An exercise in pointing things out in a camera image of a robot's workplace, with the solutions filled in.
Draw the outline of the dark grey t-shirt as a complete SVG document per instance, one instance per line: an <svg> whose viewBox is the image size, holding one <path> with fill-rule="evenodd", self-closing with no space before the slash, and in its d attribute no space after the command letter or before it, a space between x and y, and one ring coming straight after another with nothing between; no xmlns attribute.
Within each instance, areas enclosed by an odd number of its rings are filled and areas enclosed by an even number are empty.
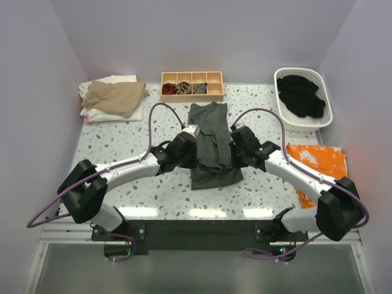
<svg viewBox="0 0 392 294"><path fill-rule="evenodd" d="M192 190L227 187L244 179L232 165L227 104L212 102L192 104L188 124L199 128L197 135L197 167L191 170Z"/></svg>

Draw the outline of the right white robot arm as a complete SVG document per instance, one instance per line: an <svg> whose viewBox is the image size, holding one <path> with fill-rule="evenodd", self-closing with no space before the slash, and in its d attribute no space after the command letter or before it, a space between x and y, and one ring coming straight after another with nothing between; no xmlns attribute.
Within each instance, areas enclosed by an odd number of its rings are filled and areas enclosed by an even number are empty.
<svg viewBox="0 0 392 294"><path fill-rule="evenodd" d="M260 143L246 126L235 129L230 136L232 158L237 166L277 176L316 204L309 209L286 208L279 213L273 220L277 239L285 241L296 232L313 231L339 241L368 217L356 186L348 177L335 179L319 173L288 156L277 144Z"/></svg>

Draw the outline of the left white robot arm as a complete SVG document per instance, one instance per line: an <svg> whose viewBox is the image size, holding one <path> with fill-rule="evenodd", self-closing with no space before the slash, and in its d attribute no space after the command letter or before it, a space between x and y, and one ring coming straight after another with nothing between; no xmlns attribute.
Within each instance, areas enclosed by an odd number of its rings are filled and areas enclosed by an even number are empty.
<svg viewBox="0 0 392 294"><path fill-rule="evenodd" d="M83 160L61 184L58 195L76 224L91 222L102 227L111 239L121 240L127 233L127 221L117 208L104 203L106 193L132 181L172 172L176 167L194 168L197 134L197 126L187 126L172 141L113 164L94 165Z"/></svg>

